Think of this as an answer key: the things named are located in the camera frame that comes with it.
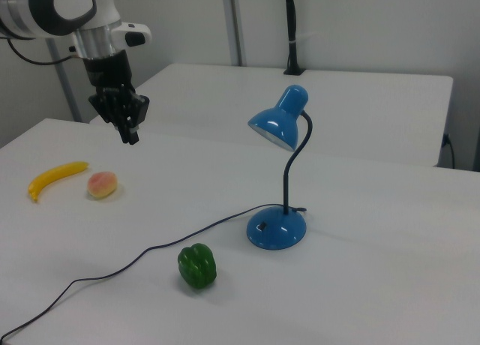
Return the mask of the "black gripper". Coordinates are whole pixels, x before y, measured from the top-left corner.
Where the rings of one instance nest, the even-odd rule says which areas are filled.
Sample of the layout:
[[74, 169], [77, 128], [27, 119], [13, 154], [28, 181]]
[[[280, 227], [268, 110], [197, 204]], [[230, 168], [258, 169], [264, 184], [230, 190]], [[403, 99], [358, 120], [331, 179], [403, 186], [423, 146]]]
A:
[[95, 94], [88, 101], [106, 122], [112, 124], [125, 144], [139, 142], [139, 125], [145, 120], [149, 98], [137, 94], [131, 83], [127, 53], [122, 50], [105, 58], [83, 60]]

